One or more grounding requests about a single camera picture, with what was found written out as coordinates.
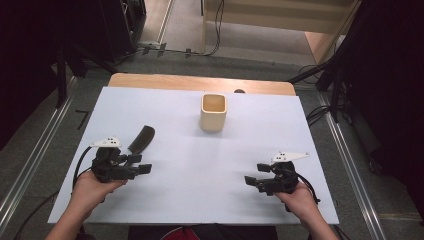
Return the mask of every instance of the person's arm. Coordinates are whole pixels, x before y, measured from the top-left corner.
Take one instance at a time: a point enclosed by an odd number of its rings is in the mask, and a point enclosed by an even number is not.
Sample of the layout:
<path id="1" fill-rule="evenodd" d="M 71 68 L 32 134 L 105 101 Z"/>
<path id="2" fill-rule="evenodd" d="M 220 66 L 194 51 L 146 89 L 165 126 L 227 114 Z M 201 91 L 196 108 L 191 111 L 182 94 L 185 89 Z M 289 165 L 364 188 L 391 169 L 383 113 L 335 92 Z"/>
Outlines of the person's arm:
<path id="1" fill-rule="evenodd" d="M 105 199 L 108 193 L 126 183 L 127 180 L 101 183 L 91 171 L 81 174 L 72 191 L 68 207 L 46 240 L 74 240 L 91 211 Z"/>
<path id="2" fill-rule="evenodd" d="M 299 183 L 292 194 L 274 193 L 296 215 L 314 240 L 338 239 L 322 217 L 309 188 Z"/>

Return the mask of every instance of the beige container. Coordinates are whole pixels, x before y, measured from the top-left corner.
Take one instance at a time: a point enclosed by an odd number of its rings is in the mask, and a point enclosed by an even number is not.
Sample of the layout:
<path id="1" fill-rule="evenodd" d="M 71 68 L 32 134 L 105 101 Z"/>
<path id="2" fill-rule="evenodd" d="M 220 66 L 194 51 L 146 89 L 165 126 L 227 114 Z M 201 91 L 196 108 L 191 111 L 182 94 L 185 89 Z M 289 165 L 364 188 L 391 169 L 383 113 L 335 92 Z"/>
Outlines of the beige container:
<path id="1" fill-rule="evenodd" d="M 202 96 L 200 128 L 207 132 L 219 132 L 227 116 L 227 100 L 224 95 L 205 94 Z"/>

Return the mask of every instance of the table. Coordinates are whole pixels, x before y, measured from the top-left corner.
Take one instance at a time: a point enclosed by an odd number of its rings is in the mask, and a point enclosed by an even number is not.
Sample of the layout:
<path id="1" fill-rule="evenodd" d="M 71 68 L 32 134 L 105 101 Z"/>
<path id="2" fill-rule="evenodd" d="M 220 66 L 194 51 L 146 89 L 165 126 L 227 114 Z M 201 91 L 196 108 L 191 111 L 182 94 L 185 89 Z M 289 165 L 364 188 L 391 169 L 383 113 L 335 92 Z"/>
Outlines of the table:
<path id="1" fill-rule="evenodd" d="M 179 90 L 184 86 L 188 90 Z M 205 133 L 198 126 L 200 98 L 205 91 L 217 92 L 219 86 L 229 105 L 225 126 L 219 133 Z M 256 87 L 258 92 L 269 94 L 255 94 Z M 232 93 L 234 88 L 248 93 Z M 291 96 L 275 95 L 276 88 Z M 245 175 L 272 178 L 272 174 L 258 172 L 256 164 L 270 163 L 271 157 L 282 150 L 310 154 L 294 164 L 316 188 L 324 218 L 337 224 L 300 101 L 293 93 L 293 86 L 288 83 L 113 75 L 99 96 L 48 222 L 57 222 L 66 208 L 72 173 L 90 142 L 116 135 L 123 143 L 121 150 L 128 154 L 125 148 L 143 125 L 149 125 L 156 129 L 156 135 L 143 152 L 142 163 L 152 164 L 152 172 L 137 176 L 109 195 L 93 211 L 88 223 L 299 223 L 293 214 L 285 212 L 277 198 L 260 194 L 244 183 Z M 91 165 L 89 160 L 94 155 L 95 151 L 87 154 L 81 169 Z"/>
<path id="2" fill-rule="evenodd" d="M 360 2 L 360 0 L 226 0 L 222 22 L 305 31 L 315 61 L 320 64 L 326 59 L 340 35 L 346 34 Z M 215 21 L 220 3 L 221 0 L 204 0 L 203 52 L 206 23 Z"/>

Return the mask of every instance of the white tabletop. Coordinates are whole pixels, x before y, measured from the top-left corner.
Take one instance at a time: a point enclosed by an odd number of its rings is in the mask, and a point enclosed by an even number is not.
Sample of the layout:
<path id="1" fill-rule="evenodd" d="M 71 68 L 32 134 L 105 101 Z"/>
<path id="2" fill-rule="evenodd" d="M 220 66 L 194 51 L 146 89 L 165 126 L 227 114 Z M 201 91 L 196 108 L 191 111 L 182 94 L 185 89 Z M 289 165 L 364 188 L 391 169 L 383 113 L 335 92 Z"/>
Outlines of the white tabletop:
<path id="1" fill-rule="evenodd" d="M 285 151 L 310 154 L 294 161 L 296 171 L 314 186 L 325 220 L 339 223 L 298 97 L 221 93 L 227 97 L 227 118 L 224 129 L 211 134 L 199 127 L 203 94 L 103 88 L 48 222 L 56 223 L 65 210 L 76 164 L 91 142 L 115 136 L 122 142 L 122 154 L 129 154 L 127 147 L 149 125 L 156 135 L 141 163 L 152 164 L 151 173 L 108 195 L 86 222 L 299 223 L 276 197 L 259 193 L 244 181 L 246 175 L 273 178 L 272 173 L 258 172 L 256 164 L 269 164 Z M 88 152 L 80 170 L 91 166 L 96 151 Z"/>

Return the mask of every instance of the black pants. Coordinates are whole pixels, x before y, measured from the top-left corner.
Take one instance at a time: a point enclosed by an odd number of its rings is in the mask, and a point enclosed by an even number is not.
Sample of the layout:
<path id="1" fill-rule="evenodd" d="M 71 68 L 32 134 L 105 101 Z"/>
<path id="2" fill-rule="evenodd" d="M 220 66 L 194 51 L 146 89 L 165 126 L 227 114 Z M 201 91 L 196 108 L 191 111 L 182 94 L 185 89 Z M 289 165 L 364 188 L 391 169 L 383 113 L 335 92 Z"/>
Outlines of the black pants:
<path id="1" fill-rule="evenodd" d="M 131 226 L 128 240 L 160 240 L 180 226 Z M 190 226 L 201 240 L 278 240 L 274 226 L 226 226 L 201 224 Z"/>

